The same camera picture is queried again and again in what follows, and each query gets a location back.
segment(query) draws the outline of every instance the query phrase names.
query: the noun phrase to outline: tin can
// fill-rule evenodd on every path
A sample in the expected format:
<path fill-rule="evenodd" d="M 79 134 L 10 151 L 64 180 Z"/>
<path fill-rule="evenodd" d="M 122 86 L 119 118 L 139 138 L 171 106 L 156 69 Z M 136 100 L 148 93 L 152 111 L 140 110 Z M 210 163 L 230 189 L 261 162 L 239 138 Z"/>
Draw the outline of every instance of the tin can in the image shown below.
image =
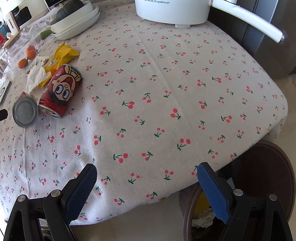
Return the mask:
<path fill-rule="evenodd" d="M 12 107 L 12 116 L 20 127 L 29 127 L 38 115 L 38 106 L 34 96 L 22 92 Z"/>
<path fill-rule="evenodd" d="M 81 79 L 79 70 L 69 64 L 62 64 L 41 96 L 39 109 L 53 118 L 60 119 Z"/>

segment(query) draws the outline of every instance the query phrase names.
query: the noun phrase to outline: white bowl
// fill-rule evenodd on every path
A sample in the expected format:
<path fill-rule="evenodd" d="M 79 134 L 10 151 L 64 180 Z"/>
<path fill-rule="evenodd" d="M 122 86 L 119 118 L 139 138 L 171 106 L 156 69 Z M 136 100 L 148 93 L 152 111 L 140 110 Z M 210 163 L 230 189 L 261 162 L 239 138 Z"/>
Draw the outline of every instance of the white bowl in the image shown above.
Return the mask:
<path fill-rule="evenodd" d="M 74 13 L 70 14 L 69 16 L 63 18 L 62 20 L 58 21 L 57 23 L 51 25 L 51 30 L 54 33 L 59 33 L 66 28 L 68 28 L 72 23 L 78 22 L 80 19 L 84 18 L 86 15 L 91 13 L 94 10 L 94 7 L 91 1 L 84 1 L 84 6 L 79 8 Z"/>
<path fill-rule="evenodd" d="M 82 33 L 84 30 L 87 30 L 90 26 L 92 26 L 99 18 L 101 11 L 98 12 L 97 15 L 89 19 L 88 21 L 82 23 L 81 25 L 74 27 L 67 31 L 66 33 L 59 35 L 58 37 L 55 36 L 56 39 L 58 40 L 66 40 L 70 39 L 80 33 Z"/>
<path fill-rule="evenodd" d="M 65 33 L 68 32 L 69 30 L 71 30 L 71 29 L 73 29 L 73 28 L 75 28 L 75 27 L 78 27 L 78 26 L 80 26 L 81 24 L 83 24 L 83 23 L 87 22 L 88 20 L 92 19 L 94 16 L 96 16 L 96 15 L 98 14 L 98 12 L 99 12 L 99 7 L 96 6 L 96 8 L 95 8 L 92 12 L 90 12 L 89 14 L 87 14 L 86 16 L 84 16 L 82 19 L 80 19 L 80 20 L 77 21 L 76 23 L 74 23 L 74 24 L 68 26 L 68 27 L 65 28 L 63 31 L 53 34 L 53 36 L 54 36 L 54 37 L 58 37 L 58 36 L 60 36 L 60 35 L 62 35 L 62 34 L 65 34 Z"/>

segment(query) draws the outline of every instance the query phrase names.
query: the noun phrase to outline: pot handle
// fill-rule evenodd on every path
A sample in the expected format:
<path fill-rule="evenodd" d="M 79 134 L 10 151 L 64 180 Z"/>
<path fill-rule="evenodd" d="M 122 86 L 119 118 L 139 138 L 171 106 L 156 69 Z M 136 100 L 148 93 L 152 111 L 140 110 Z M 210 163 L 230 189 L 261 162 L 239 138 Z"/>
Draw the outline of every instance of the pot handle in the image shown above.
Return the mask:
<path fill-rule="evenodd" d="M 238 6 L 235 4 L 236 0 L 211 0 L 211 6 L 222 10 L 223 12 L 229 13 L 246 23 L 257 28 L 275 42 L 281 44 L 285 38 L 285 35 L 278 28 L 265 21 L 263 18 L 256 14 Z"/>

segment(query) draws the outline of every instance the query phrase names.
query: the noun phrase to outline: yellow wrapper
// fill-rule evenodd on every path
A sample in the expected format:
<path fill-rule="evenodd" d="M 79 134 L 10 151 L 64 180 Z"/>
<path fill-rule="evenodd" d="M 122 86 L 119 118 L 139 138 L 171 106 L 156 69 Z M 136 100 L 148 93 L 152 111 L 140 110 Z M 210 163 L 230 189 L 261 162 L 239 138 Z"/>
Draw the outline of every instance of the yellow wrapper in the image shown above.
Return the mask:
<path fill-rule="evenodd" d="M 51 58 L 49 64 L 45 67 L 45 72 L 48 73 L 51 70 L 58 70 L 62 64 L 68 63 L 72 57 L 78 56 L 79 53 L 72 49 L 70 46 L 65 45 L 63 42 L 57 49 L 54 56 Z M 45 86 L 50 80 L 52 76 L 49 76 L 46 80 L 41 82 L 39 85 L 41 87 Z"/>

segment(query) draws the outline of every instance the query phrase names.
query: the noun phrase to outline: gray refrigerator door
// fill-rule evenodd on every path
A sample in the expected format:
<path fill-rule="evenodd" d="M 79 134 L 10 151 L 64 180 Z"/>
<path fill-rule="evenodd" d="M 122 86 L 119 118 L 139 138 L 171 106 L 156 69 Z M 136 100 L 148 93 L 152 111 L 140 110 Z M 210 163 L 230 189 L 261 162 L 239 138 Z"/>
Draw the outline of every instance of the gray refrigerator door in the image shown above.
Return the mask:
<path fill-rule="evenodd" d="M 276 79 L 296 73 L 296 1 L 238 0 L 241 7 L 272 23 L 286 35 L 282 45 L 254 27 L 220 10 L 211 8 L 209 21 L 233 37 Z"/>

